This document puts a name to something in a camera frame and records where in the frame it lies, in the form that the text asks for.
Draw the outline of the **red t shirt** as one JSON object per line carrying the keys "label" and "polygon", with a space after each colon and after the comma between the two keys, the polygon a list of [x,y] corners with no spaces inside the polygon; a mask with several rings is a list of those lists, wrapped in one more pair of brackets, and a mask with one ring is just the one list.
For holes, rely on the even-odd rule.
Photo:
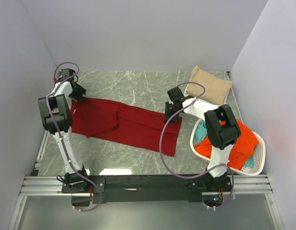
{"label": "red t shirt", "polygon": [[[163,113],[125,103],[83,97],[71,103],[72,132],[87,138],[159,151],[159,140],[165,125]],[[162,142],[162,153],[176,153],[181,121],[169,123]]]}

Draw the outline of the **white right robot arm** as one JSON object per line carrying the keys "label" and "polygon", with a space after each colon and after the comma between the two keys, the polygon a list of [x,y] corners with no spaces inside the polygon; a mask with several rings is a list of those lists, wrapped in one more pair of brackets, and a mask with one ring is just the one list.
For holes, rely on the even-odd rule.
{"label": "white right robot arm", "polygon": [[167,92],[171,102],[165,105],[165,120],[160,140],[160,157],[165,164],[162,154],[162,142],[165,130],[169,122],[178,117],[180,113],[193,115],[206,123],[207,136],[212,145],[211,158],[207,170],[192,178],[201,177],[207,173],[210,176],[205,179],[205,187],[210,191],[216,191],[221,185],[221,177],[226,174],[230,152],[241,135],[237,120],[229,105],[221,106],[205,102],[193,96],[185,96],[179,87]]}

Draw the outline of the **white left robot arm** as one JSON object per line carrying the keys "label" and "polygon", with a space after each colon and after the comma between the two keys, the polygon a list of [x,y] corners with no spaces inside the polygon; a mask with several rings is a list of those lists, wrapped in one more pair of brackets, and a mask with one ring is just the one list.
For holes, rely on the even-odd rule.
{"label": "white left robot arm", "polygon": [[83,162],[75,154],[71,126],[72,115],[67,98],[79,102],[86,89],[77,83],[76,71],[62,69],[61,76],[54,79],[54,89],[47,97],[38,99],[38,107],[42,125],[48,131],[59,147],[65,165],[65,175],[57,176],[63,187],[78,193],[89,190],[90,180],[87,177]]}

